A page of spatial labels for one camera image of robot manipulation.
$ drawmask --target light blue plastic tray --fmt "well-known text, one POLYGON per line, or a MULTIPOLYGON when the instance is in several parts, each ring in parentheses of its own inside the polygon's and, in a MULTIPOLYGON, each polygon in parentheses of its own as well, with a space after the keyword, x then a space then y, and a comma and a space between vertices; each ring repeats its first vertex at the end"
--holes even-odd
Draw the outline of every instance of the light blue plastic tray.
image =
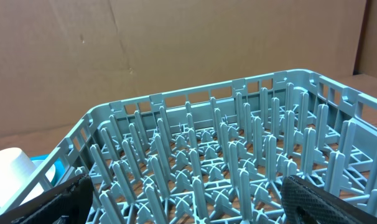
POLYGON ((284 223, 279 189, 292 174, 377 216, 377 128, 361 118, 364 105, 377 110, 377 99, 309 70, 105 103, 0 213, 38 182, 50 189, 45 172, 60 159, 58 184, 87 173, 99 188, 87 223, 284 223), (270 79, 272 89, 261 88, 270 79), (259 91, 248 92, 254 83, 259 91), (232 95, 216 99, 219 88, 232 95), (203 91, 209 100, 189 102, 203 91), (176 96, 187 102, 169 108, 176 96), (140 112, 143 103, 151 110, 140 112))

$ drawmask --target white object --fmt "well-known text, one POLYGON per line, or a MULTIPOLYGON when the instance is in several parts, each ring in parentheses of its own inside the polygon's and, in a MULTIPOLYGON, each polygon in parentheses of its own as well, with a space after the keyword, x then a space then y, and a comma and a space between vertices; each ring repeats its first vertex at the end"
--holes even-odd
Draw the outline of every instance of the white object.
MULTIPOLYGON (((36 168, 38 168, 38 166, 39 166, 41 163, 43 163, 43 161, 44 161, 44 160, 42 160, 42 159, 38 159, 38 160, 34 160, 34 161, 32 161, 32 162, 35 164, 36 168)), ((55 167, 54 165, 52 165, 52 166, 50 167, 50 169, 46 172, 45 176, 46 176, 46 178, 49 180, 49 182, 51 182, 51 181, 53 180, 55 174, 56 174, 56 167, 55 167)))
MULTIPOLYGON (((17 192, 35 171, 35 164, 19 148, 9 148, 0 151, 0 207, 17 192)), ((37 184, 22 203, 28 202, 43 192, 37 184)))

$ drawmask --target white cup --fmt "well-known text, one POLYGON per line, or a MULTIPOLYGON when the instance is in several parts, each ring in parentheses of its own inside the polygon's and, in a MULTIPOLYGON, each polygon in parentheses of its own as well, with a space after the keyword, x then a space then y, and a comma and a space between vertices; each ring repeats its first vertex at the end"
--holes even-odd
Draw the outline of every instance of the white cup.
MULTIPOLYGON (((19 148, 13 147, 0 151, 0 207, 28 181, 36 166, 19 148)), ((37 184, 22 203, 28 202, 43 192, 37 184)))

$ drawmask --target cardboard wall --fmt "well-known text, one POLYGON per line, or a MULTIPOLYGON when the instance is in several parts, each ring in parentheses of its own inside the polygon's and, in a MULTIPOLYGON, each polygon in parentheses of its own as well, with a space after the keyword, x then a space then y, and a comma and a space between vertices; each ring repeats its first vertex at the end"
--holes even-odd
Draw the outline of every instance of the cardboard wall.
POLYGON ((108 101, 308 68, 353 71, 365 0, 0 0, 0 136, 108 101))
POLYGON ((377 0, 369 0, 358 70, 377 78, 377 0))

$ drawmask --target plastic crate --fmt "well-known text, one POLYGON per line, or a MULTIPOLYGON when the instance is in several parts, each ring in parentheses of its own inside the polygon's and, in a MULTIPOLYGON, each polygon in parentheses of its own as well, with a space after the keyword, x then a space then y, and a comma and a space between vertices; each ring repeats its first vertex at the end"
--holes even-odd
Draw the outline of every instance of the plastic crate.
POLYGON ((279 189, 292 174, 377 216, 377 128, 361 118, 363 105, 377 110, 377 99, 309 70, 105 103, 0 212, 38 182, 51 188, 45 172, 60 159, 58 184, 89 173, 99 189, 87 223, 283 223, 279 189), (270 79, 272 88, 261 88, 270 79), (254 83, 259 91, 250 93, 254 83), (214 98, 219 88, 232 95, 214 98), (209 100, 189 102, 203 91, 209 100), (187 102, 167 107, 175 96, 187 102), (143 103, 151 110, 140 112, 143 103))

